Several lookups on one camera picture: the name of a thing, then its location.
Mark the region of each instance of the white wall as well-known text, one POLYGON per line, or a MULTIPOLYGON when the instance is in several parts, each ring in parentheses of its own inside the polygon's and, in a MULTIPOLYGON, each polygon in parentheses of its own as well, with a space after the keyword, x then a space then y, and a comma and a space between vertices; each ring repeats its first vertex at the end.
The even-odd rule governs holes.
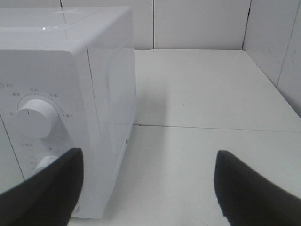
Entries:
POLYGON ((63 7, 129 6, 133 10, 135 49, 153 49, 153 0, 62 0, 63 7))
POLYGON ((252 0, 244 50, 277 85, 300 0, 252 0))
POLYGON ((301 8, 285 57, 278 89, 301 117, 301 8))
POLYGON ((154 0, 155 48, 242 49, 250 0, 154 0))
MULTIPOLYGON (((63 7, 129 6, 135 49, 242 49, 250 0, 61 0, 63 7)), ((0 7, 59 7, 60 0, 0 0, 0 7)))
POLYGON ((0 0, 0 7, 60 7, 60 0, 0 0))

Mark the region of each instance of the table surface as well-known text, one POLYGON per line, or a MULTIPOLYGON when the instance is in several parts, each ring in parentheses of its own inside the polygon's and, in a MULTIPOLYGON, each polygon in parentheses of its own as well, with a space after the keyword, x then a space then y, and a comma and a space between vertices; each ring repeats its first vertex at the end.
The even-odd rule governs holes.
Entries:
POLYGON ((218 150, 301 198, 301 134, 134 126, 100 220, 69 226, 228 226, 214 191, 218 150))
POLYGON ((300 118, 245 52, 137 51, 136 76, 139 125, 104 217, 69 226, 229 226, 219 150, 301 197, 300 118))
POLYGON ((301 132, 301 120, 240 50, 136 51, 135 124, 301 132))

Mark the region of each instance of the microwave oven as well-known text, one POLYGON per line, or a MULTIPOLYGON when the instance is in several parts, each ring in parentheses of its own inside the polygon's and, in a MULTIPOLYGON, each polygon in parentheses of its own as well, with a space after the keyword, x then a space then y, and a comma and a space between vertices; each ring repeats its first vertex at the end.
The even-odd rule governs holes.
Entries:
POLYGON ((0 17, 0 115, 22 176, 81 148, 73 216, 101 218, 135 118, 131 10, 0 8, 0 17))

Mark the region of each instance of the white tabletop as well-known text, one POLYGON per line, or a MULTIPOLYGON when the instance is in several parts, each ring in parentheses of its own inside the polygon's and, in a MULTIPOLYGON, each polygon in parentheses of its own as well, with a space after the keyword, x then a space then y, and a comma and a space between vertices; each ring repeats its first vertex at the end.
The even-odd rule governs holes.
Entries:
POLYGON ((148 126, 133 128, 104 217, 69 226, 229 226, 219 150, 301 197, 300 118, 247 53, 136 51, 136 76, 136 124, 148 126))
POLYGON ((239 50, 136 51, 138 125, 301 132, 301 120, 239 50))
POLYGON ((228 226, 214 191, 218 150, 301 197, 300 149, 300 133, 134 126, 104 217, 69 226, 228 226))

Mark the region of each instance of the timer knob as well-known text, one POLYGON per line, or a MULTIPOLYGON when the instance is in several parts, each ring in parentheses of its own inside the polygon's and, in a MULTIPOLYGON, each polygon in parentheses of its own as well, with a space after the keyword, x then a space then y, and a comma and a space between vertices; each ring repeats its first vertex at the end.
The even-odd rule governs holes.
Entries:
POLYGON ((30 138, 47 137, 58 122, 56 109, 48 102, 39 99, 27 101, 16 113, 16 126, 30 138))
POLYGON ((42 169, 46 168, 50 164, 52 164, 55 160, 57 160, 59 157, 57 156, 45 156, 41 159, 41 161, 38 163, 37 167, 34 169, 33 173, 36 174, 40 172, 42 169))

